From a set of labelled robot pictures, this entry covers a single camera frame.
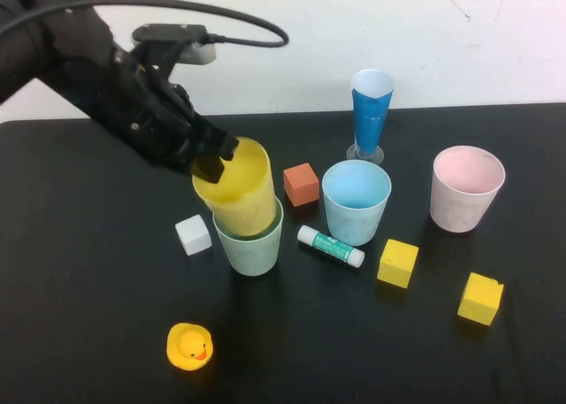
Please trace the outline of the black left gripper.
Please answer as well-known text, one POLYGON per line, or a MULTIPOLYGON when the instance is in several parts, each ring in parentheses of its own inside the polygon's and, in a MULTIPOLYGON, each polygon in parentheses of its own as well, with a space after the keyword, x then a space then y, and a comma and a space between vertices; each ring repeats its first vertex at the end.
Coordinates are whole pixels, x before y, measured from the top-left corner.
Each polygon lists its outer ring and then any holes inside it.
POLYGON ((233 159, 239 140, 195 112, 187 93, 169 82, 181 53, 171 45, 153 60, 144 45, 115 49, 92 118, 151 163, 217 184, 222 159, 233 159))

